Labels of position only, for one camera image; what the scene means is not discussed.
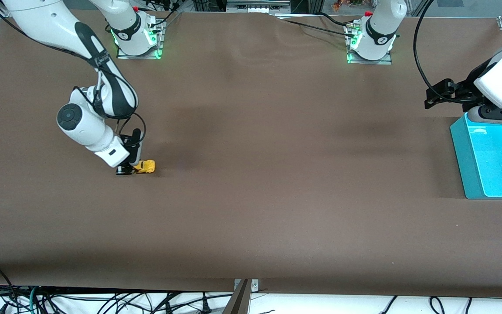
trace yellow object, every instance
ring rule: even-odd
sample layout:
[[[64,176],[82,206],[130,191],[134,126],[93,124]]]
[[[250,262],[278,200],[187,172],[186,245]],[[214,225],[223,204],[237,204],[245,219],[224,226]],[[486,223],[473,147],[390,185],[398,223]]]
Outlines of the yellow object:
[[[133,167],[135,169],[134,173],[153,173],[156,169],[156,163],[152,159],[141,160],[139,164]]]

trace turquoise plastic container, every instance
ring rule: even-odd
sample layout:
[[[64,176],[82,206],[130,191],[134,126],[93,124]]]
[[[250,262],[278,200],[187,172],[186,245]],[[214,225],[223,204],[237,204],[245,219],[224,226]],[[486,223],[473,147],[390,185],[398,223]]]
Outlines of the turquoise plastic container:
[[[469,199],[502,199],[502,125],[473,123],[464,114],[451,126]]]

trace teal cable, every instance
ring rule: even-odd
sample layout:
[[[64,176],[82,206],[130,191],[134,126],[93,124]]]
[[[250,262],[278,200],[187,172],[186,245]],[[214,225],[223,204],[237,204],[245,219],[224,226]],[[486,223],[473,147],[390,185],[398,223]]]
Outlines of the teal cable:
[[[30,306],[30,314],[35,314],[34,313],[34,292],[36,292],[36,289],[38,287],[32,288],[30,291],[30,298],[28,298],[28,305]]]

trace brown table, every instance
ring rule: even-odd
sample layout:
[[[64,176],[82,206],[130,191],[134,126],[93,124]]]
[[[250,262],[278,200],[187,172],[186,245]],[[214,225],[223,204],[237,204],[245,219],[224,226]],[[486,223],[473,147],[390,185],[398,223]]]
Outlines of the brown table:
[[[75,14],[113,49],[97,11]],[[15,284],[502,296],[502,201],[464,198],[461,109],[424,110],[416,22],[369,66],[266,14],[183,14],[162,60],[117,61],[159,166],[131,177],[56,125],[92,69],[2,24],[0,267]],[[502,32],[427,18],[419,44],[432,82],[462,80]]]

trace white floor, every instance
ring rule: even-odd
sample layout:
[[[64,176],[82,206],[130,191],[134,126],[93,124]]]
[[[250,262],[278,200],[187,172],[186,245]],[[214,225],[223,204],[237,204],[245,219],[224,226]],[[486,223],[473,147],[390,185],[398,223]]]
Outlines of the white floor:
[[[105,297],[110,298],[111,294],[92,294],[78,297]],[[165,297],[165,294],[150,294],[154,306]],[[199,300],[201,293],[187,293],[173,299],[174,304],[181,304],[190,300]],[[331,296],[314,294],[253,294],[249,314],[264,314],[274,310],[273,314],[380,314],[390,301],[391,297],[385,296]],[[209,300],[211,309],[223,308],[229,300],[228,297]],[[441,298],[446,314],[464,314],[467,298]],[[96,314],[104,304],[102,301],[76,301],[62,298],[54,299],[54,302],[61,307],[66,314]],[[148,300],[141,297],[134,302],[148,308]],[[201,302],[193,304],[197,309],[201,309]],[[114,313],[113,307],[108,314]],[[16,313],[10,308],[6,313]],[[127,308],[121,314],[139,314],[138,308]],[[198,313],[196,309],[184,307],[176,314]],[[388,314],[433,314],[428,302],[428,297],[398,297]],[[475,298],[469,310],[469,314],[502,314],[502,299]]]

